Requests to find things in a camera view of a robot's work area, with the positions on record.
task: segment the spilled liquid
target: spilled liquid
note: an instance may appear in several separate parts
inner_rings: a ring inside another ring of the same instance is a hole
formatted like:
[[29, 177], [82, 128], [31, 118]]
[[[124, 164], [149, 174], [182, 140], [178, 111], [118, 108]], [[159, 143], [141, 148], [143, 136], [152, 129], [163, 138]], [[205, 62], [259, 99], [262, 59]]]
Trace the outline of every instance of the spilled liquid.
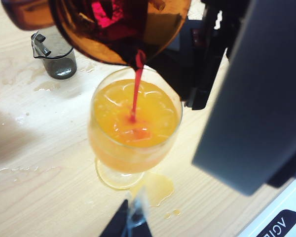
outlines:
[[0, 169], [0, 179], [4, 178], [0, 182], [0, 215], [12, 208], [15, 210], [33, 204], [36, 195], [39, 196], [36, 191], [44, 185], [52, 185], [52, 180], [62, 169], [59, 166], [48, 169], [38, 166]]
[[167, 212], [167, 213], [164, 215], [164, 219], [170, 219], [170, 217], [172, 216], [172, 214], [173, 214], [173, 215], [176, 215], [176, 216], [179, 216], [179, 215], [181, 214], [181, 212], [180, 212], [180, 210], [178, 210], [178, 209], [173, 210], [172, 213]]
[[60, 83], [59, 82], [53, 82], [53, 81], [45, 81], [41, 83], [38, 87], [34, 89], [34, 91], [39, 91], [39, 90], [49, 90], [53, 91], [56, 89], [60, 88]]
[[164, 215], [164, 219], [169, 219], [171, 217], [171, 213], [167, 212], [165, 215]]
[[181, 214], [181, 212], [180, 212], [180, 210], [175, 209], [175, 210], [173, 211], [173, 214], [175, 214], [176, 216], [179, 216], [179, 215]]
[[162, 174], [152, 172], [147, 172], [136, 186], [129, 189], [133, 198], [142, 187], [145, 187], [146, 189], [150, 206], [155, 207], [160, 206], [160, 204], [174, 192], [174, 186], [171, 179]]
[[38, 76], [44, 75], [46, 71], [44, 67], [41, 67], [39, 69], [32, 69], [32, 70], [33, 70], [33, 73], [31, 75], [31, 78], [26, 82], [27, 84], [33, 83]]

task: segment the cocktail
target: cocktail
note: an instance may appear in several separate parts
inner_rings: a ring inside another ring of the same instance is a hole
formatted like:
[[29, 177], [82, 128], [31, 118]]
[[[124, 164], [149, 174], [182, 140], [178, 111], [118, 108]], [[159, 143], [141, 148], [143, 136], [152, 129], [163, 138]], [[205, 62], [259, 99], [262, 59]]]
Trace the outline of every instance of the cocktail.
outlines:
[[136, 184], [171, 149], [182, 118], [176, 92], [154, 70], [144, 68], [136, 119], [132, 117], [135, 72], [107, 76], [91, 102], [89, 140], [100, 178], [116, 189]]

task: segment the wooden table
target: wooden table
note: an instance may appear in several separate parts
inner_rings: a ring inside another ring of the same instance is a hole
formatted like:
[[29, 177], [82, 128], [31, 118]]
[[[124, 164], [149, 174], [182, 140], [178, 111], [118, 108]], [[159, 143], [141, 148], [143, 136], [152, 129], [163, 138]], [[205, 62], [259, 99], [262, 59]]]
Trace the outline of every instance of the wooden table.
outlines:
[[[99, 181], [86, 127], [93, 91], [119, 67], [76, 52], [77, 73], [56, 81], [33, 58], [32, 33], [0, 5], [0, 237], [98, 236], [128, 191]], [[265, 186], [244, 197], [191, 165], [227, 65], [224, 58], [207, 108], [184, 108], [176, 143], [156, 168], [175, 191], [150, 208], [155, 237], [235, 236], [280, 192]], [[180, 216], [165, 219], [174, 209]]]

